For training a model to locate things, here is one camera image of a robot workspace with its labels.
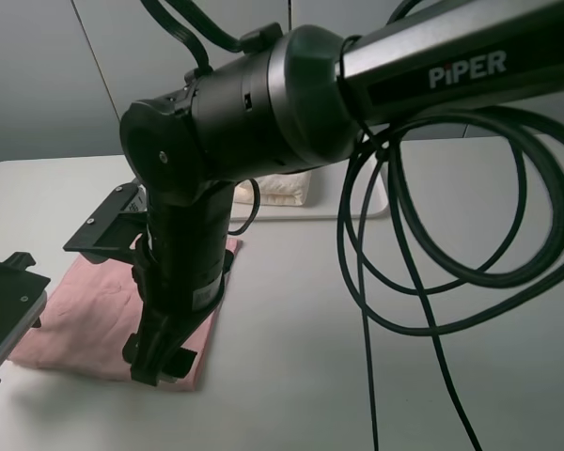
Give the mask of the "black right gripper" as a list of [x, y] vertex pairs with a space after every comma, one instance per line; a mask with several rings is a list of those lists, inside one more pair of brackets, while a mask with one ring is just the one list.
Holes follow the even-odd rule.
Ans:
[[143, 302], [137, 332], [122, 358], [134, 381], [183, 379], [197, 352], [184, 343], [223, 300], [234, 256], [227, 233], [179, 235], [161, 253], [148, 231], [135, 242], [133, 279]]

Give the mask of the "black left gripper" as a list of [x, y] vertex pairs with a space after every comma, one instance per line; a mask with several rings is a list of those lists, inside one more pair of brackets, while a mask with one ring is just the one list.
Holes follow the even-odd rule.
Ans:
[[35, 265], [36, 260], [26, 252], [15, 252], [0, 261], [0, 301], [35, 301], [39, 297], [51, 279], [28, 270]]

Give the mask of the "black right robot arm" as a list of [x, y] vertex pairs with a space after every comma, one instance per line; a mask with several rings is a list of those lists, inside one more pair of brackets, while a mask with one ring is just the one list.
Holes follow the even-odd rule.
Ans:
[[[564, 126], [511, 102], [564, 90], [564, 1], [406, 1], [386, 27], [342, 38], [305, 25], [269, 25], [232, 39], [187, 1], [146, 10], [196, 55], [185, 87], [124, 114], [120, 140], [148, 195], [147, 225], [133, 251], [144, 307], [124, 356], [135, 381], [183, 377], [194, 360], [183, 342], [220, 303], [234, 186], [347, 161], [339, 244], [362, 236], [348, 213], [353, 181], [370, 157], [389, 171], [391, 209], [457, 285], [516, 294], [446, 325], [387, 329], [409, 336], [460, 332], [564, 280], [564, 173], [538, 141], [564, 146]], [[511, 272], [471, 269], [446, 255], [420, 222], [408, 192], [400, 141], [435, 123], [469, 123], [504, 136], [531, 161], [549, 195], [552, 223], [539, 252]]]

